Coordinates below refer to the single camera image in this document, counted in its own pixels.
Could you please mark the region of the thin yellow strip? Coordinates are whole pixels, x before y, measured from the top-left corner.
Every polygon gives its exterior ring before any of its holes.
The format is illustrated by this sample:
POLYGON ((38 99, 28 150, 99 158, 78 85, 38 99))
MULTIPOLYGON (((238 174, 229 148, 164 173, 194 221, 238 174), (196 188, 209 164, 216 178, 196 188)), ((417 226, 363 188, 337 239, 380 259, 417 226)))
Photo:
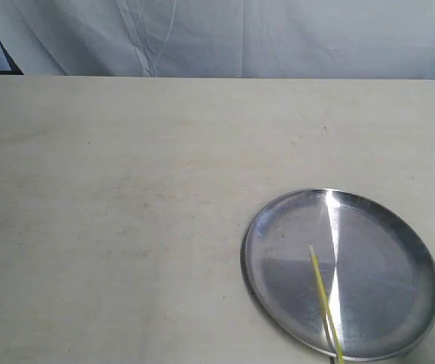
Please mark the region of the thin yellow strip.
POLYGON ((345 364, 343 357, 342 346, 339 341, 338 334, 336 332, 336 327, 333 321, 333 316, 330 311, 328 297, 326 295, 325 286, 323 283, 323 277, 320 272, 320 264, 318 261, 317 254, 312 246, 309 246, 310 260, 314 271, 315 284, 317 287, 318 300, 320 303, 320 311, 323 321, 323 327, 326 332, 326 336, 332 341, 333 349, 335 350, 335 357, 330 358, 331 363, 345 364))

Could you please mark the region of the round silver metal plate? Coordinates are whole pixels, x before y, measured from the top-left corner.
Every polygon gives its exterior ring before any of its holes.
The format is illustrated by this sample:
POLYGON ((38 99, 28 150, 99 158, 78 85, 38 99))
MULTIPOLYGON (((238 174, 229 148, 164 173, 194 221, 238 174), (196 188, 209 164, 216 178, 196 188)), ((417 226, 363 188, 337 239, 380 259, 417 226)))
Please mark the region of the round silver metal plate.
POLYGON ((415 347, 435 322, 435 261, 398 215, 334 189, 282 195, 253 218, 241 270, 257 307, 304 345, 335 356, 310 260, 314 248, 346 360, 372 362, 415 347))

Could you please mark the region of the white backdrop cloth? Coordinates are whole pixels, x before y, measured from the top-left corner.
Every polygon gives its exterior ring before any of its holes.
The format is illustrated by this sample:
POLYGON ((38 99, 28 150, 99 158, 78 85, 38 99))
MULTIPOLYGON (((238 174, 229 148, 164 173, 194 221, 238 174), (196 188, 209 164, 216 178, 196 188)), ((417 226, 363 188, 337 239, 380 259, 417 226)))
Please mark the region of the white backdrop cloth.
POLYGON ((25 74, 435 79, 435 1, 0 1, 25 74))

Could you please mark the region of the dark frame behind cloth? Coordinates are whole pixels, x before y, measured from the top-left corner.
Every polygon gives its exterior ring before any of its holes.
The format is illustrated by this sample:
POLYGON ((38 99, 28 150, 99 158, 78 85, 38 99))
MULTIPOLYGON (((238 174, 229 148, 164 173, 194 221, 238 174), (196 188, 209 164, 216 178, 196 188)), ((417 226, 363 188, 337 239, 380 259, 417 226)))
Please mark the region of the dark frame behind cloth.
POLYGON ((7 70, 0 69, 0 75, 24 75, 22 70, 17 66, 13 58, 9 55, 8 51, 3 46, 1 41, 0 41, 0 47, 5 57, 5 60, 8 63, 8 69, 7 70))

